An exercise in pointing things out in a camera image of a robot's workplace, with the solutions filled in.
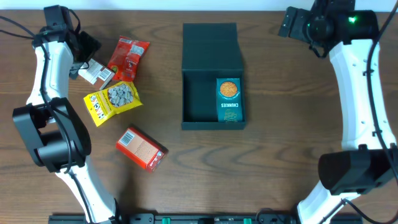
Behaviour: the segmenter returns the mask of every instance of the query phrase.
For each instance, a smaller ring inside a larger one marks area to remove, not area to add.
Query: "white background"
[[[356,9],[391,11],[396,0],[356,0]],[[310,9],[314,0],[0,0],[0,9],[43,9],[59,4],[70,9],[284,11]]]

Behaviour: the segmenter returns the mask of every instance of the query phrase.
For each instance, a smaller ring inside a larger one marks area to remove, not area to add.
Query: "brown wooden surface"
[[[69,99],[88,128],[95,167],[128,212],[254,213],[288,210],[318,181],[317,162],[341,150],[342,117],[336,76],[329,60],[308,46],[277,36],[283,12],[78,11],[82,29],[102,48],[106,63],[119,35],[151,42],[139,65],[136,86],[144,106],[96,128],[83,104],[95,89],[70,81]],[[38,32],[42,11],[1,11]],[[384,22],[385,14],[379,14]],[[183,22],[237,22],[245,65],[248,125],[244,131],[182,131]],[[23,34],[0,22],[0,28]],[[398,20],[381,40],[380,74],[391,128],[398,133]],[[12,122],[13,108],[32,90],[36,58],[29,40],[0,34],[0,223],[46,223],[52,213],[81,213],[68,187],[37,167]],[[148,174],[115,149],[134,123],[169,148]],[[387,220],[398,209],[397,186],[389,182],[357,200],[370,217]]]

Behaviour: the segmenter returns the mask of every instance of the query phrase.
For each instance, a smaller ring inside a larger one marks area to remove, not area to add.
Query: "yellow snack bag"
[[[113,115],[142,105],[137,89],[131,82],[119,82],[105,90],[84,97],[88,112],[97,127]]]

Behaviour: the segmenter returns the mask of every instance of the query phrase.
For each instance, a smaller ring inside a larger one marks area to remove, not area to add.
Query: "open box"
[[[182,129],[244,129],[243,63],[236,24],[184,24],[182,57]],[[242,121],[218,122],[217,78],[240,78]]]

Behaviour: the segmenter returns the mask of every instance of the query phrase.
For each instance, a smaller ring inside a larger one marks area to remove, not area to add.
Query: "green light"
[[[350,23],[355,23],[355,21],[356,21],[356,16],[348,18],[348,22]]]

